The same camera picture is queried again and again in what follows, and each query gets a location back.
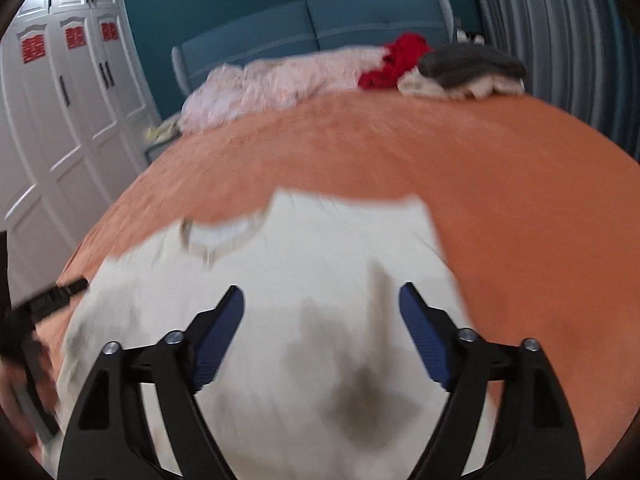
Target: gray curtain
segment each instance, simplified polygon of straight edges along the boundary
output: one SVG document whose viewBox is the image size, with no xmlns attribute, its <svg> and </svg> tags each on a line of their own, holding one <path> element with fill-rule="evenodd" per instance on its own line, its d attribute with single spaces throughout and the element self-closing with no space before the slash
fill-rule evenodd
<svg viewBox="0 0 640 480">
<path fill-rule="evenodd" d="M 527 91 L 640 160 L 640 38 L 615 0 L 479 0 L 488 43 L 528 67 Z"/>
</svg>

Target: black clamp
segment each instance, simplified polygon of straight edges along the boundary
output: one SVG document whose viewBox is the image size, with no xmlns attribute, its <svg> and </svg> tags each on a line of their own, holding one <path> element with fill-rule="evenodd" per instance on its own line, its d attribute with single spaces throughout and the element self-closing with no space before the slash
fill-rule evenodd
<svg viewBox="0 0 640 480">
<path fill-rule="evenodd" d="M 46 444 L 59 432 L 60 427 L 52 413 L 44 409 L 36 384 L 42 378 L 39 356 L 42 345 L 33 334 L 36 325 L 46 317 L 66 307 L 71 297 L 86 290 L 89 282 L 79 280 L 63 286 L 53 285 L 12 308 L 7 277 L 8 255 L 6 233 L 0 233 L 0 357 L 11 359 L 24 367 L 27 385 L 15 390 L 15 396 L 24 415 L 33 424 L 40 440 Z"/>
<path fill-rule="evenodd" d="M 584 480 L 569 405 L 536 340 L 513 347 L 459 330 L 410 283 L 399 303 L 427 372 L 450 393 L 409 480 Z M 149 435 L 140 383 L 153 383 L 183 478 L 236 480 L 193 395 L 214 379 L 243 313 L 242 292 L 233 286 L 215 310 L 156 345 L 105 345 L 72 414 L 58 479 L 180 478 L 160 467 Z M 494 435 L 484 467 L 463 476 L 489 381 L 504 381 Z"/>
</svg>

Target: blue clamp pad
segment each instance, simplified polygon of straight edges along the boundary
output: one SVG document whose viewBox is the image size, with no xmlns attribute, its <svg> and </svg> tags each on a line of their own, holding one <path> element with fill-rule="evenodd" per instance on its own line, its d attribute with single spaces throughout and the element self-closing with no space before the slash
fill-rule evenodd
<svg viewBox="0 0 640 480">
<path fill-rule="evenodd" d="M 193 387 L 199 392 L 216 376 L 222 359 L 238 330 L 244 316 L 244 295 L 242 290 L 234 287 L 216 309 L 221 309 L 219 316 L 211 325 L 209 332 L 196 346 Z"/>
<path fill-rule="evenodd" d="M 447 366 L 447 346 L 427 317 L 426 304 L 410 283 L 400 289 L 400 314 L 429 377 L 448 389 L 451 373 Z"/>
</svg>

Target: blue headboard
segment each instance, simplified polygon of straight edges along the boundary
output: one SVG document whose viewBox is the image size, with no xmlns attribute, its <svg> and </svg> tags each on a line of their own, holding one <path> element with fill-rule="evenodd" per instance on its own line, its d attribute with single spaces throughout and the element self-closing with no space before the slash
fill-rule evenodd
<svg viewBox="0 0 640 480">
<path fill-rule="evenodd" d="M 222 63 L 382 45 L 407 31 L 439 47 L 452 41 L 453 21 L 449 0 L 300 0 L 208 30 L 175 46 L 172 62 L 188 96 Z"/>
</svg>

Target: orange bedspread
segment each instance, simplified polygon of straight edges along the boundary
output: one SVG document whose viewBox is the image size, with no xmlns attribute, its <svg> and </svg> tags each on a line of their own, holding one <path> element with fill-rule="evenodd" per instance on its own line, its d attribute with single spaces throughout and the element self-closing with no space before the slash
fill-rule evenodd
<svg viewBox="0 0 640 480">
<path fill-rule="evenodd" d="M 436 102 L 395 92 L 316 98 L 180 140 L 96 224 L 63 280 L 91 278 L 156 229 L 267 205 L 276 186 L 428 204 L 473 322 L 542 341 L 588 470 L 640 401 L 640 168 L 533 98 Z M 59 348 L 71 310 L 41 328 Z"/>
</svg>

